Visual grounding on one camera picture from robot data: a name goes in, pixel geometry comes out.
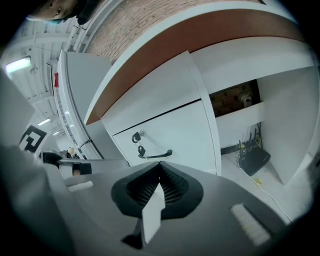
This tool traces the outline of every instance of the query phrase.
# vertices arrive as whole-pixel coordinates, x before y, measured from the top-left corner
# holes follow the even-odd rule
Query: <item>drawer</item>
[[[138,157],[132,135],[140,129],[145,131],[140,143],[147,157],[162,155],[168,150],[172,150],[172,155],[153,159]],[[147,161],[167,161],[211,173],[216,170],[214,144],[201,100],[141,123],[113,138],[132,166]]]
[[[188,69],[188,54],[179,54],[157,67],[112,105],[101,118],[110,135],[200,99]]]

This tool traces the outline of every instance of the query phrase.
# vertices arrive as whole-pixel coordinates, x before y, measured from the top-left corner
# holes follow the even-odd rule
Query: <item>cable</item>
[[[237,165],[238,168],[246,175],[249,177],[249,179],[264,193],[266,193],[274,202],[275,204],[279,207],[280,211],[283,212],[283,214],[287,217],[287,219],[292,222],[292,219],[288,216],[288,214],[282,209],[282,207],[280,206],[280,204],[278,203],[278,201],[272,196],[270,195],[267,191],[265,191],[262,187],[260,187],[253,178],[251,178],[240,166],[239,166],[239,161],[237,161]]]

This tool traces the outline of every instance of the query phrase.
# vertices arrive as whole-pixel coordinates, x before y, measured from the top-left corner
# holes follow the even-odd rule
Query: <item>red object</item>
[[[54,73],[54,87],[58,88],[59,87],[59,74]]]

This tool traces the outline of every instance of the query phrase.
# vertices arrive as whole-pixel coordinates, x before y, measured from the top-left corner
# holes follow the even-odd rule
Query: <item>refrigerator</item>
[[[65,126],[87,159],[123,159],[101,121],[84,123],[89,105],[110,68],[107,57],[87,53],[62,50],[58,60],[58,93]]]

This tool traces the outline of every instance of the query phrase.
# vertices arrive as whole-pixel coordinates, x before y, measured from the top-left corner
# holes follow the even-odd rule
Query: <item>white floor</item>
[[[222,176],[234,181],[255,195],[278,213],[286,223],[289,223],[288,218],[281,212],[276,203],[238,168],[237,160],[237,153],[222,156]],[[283,185],[272,164],[268,162],[252,178],[262,180],[261,188],[277,200],[292,220],[305,213],[312,202],[312,193],[305,170],[299,171],[286,185]]]

